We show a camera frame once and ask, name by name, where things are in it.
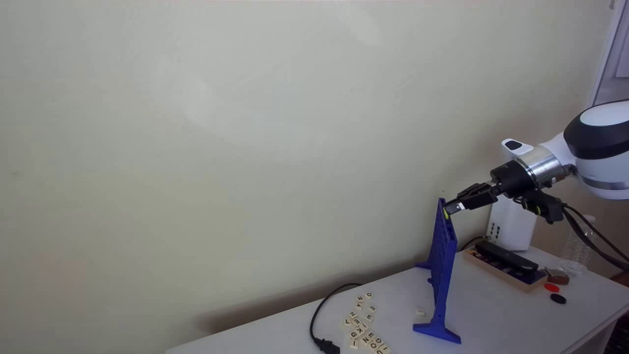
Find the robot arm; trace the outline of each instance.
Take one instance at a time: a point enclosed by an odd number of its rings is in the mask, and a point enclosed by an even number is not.
[[[495,203],[504,195],[550,223],[559,221],[561,201],[541,189],[572,175],[601,198],[629,199],[629,100],[588,108],[564,132],[535,147],[512,139],[503,147],[512,151],[512,159],[492,169],[490,181],[474,183],[446,203],[448,214]]]

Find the white table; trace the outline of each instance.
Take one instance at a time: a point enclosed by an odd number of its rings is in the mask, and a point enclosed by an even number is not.
[[[540,267],[557,258],[536,248],[523,256]],[[333,296],[321,309],[314,333],[333,340],[341,353],[366,354],[348,347],[339,324],[353,309],[354,297],[373,292],[377,306],[371,330],[396,353],[572,353],[602,352],[615,321],[629,310],[629,288],[594,273],[572,278],[561,286],[566,305],[550,300],[543,287],[526,294],[468,263],[455,259],[448,295],[446,326],[461,336],[456,345],[415,333],[421,322],[416,309],[431,318],[433,293],[426,281],[430,271],[412,268]],[[319,301],[177,346],[167,354],[317,354],[308,324]]]

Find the cable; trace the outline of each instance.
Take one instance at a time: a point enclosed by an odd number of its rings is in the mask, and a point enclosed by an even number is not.
[[[478,240],[478,239],[484,239],[484,238],[485,238],[485,237],[482,237],[482,236],[476,236],[476,237],[474,237],[474,238],[473,238],[473,239],[471,239],[470,241],[467,241],[467,242],[463,245],[463,247],[461,247],[461,249],[459,250],[459,252],[461,252],[461,251],[463,251],[465,248],[467,248],[467,247],[468,247],[468,246],[469,246],[472,242],[474,242],[474,241],[476,241],[476,240]]]
[[[564,208],[562,211],[563,211],[563,213],[565,215],[566,220],[568,221],[568,223],[572,227],[572,230],[574,230],[574,233],[577,234],[577,237],[579,239],[581,239],[583,241],[583,243],[587,244],[591,249],[593,249],[601,257],[603,257],[606,261],[610,262],[615,267],[618,267],[618,268],[620,268],[622,270],[629,270],[629,264],[627,264],[625,262],[622,262],[620,260],[617,260],[616,258],[608,255],[607,253],[601,251],[598,247],[596,247],[596,245],[589,238],[587,238],[585,236],[585,233],[583,233],[583,230],[581,229],[581,227],[577,223],[577,220],[575,220],[573,218],[573,216],[570,215],[570,213],[568,213],[566,208]]]
[[[319,310],[321,309],[321,306],[323,306],[323,304],[325,304],[325,302],[330,297],[332,297],[332,295],[334,295],[337,292],[339,292],[342,288],[359,287],[361,285],[362,285],[361,283],[346,283],[346,284],[343,284],[343,285],[339,286],[338,288],[332,290],[332,292],[329,293],[328,296],[326,296],[321,301],[319,306],[317,306],[316,310],[314,310],[313,318],[312,318],[312,320],[310,320],[310,337],[312,337],[314,343],[319,347],[319,349],[323,353],[325,353],[325,354],[339,354],[341,352],[341,348],[339,348],[338,346],[334,345],[334,343],[332,343],[332,341],[327,341],[324,338],[323,339],[319,339],[319,338],[315,337],[315,333],[313,332],[313,327],[315,326],[316,315],[319,314]]]
[[[585,222],[585,224],[592,231],[594,231],[603,241],[605,241],[607,245],[609,245],[614,251],[616,251],[616,253],[620,254],[620,256],[624,258],[625,261],[629,262],[629,257],[627,257],[624,253],[622,253],[622,251],[620,251],[618,247],[616,247],[613,243],[611,243],[611,241],[607,237],[603,236],[603,234],[600,231],[598,231],[597,228],[595,228],[595,226],[592,225],[592,223],[588,221],[585,216],[583,216],[583,214],[581,214],[578,210],[576,210],[575,208],[571,207],[570,205],[566,203],[563,203],[562,205],[564,206],[564,208],[570,209],[572,212],[577,214],[577,216],[579,216],[581,220],[583,220],[583,222]]]

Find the beige wall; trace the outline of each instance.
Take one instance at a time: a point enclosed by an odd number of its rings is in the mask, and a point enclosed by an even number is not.
[[[2,352],[160,353],[403,269],[502,138],[584,107],[611,13],[1,2]]]

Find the white device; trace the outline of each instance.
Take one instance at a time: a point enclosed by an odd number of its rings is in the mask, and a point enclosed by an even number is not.
[[[605,199],[629,199],[629,100],[583,111],[553,139],[530,146],[502,141],[506,163],[491,170],[491,181],[474,183],[445,204],[454,214],[496,203],[487,236],[503,248],[529,248],[536,214],[563,219],[561,202],[541,189],[568,176]]]

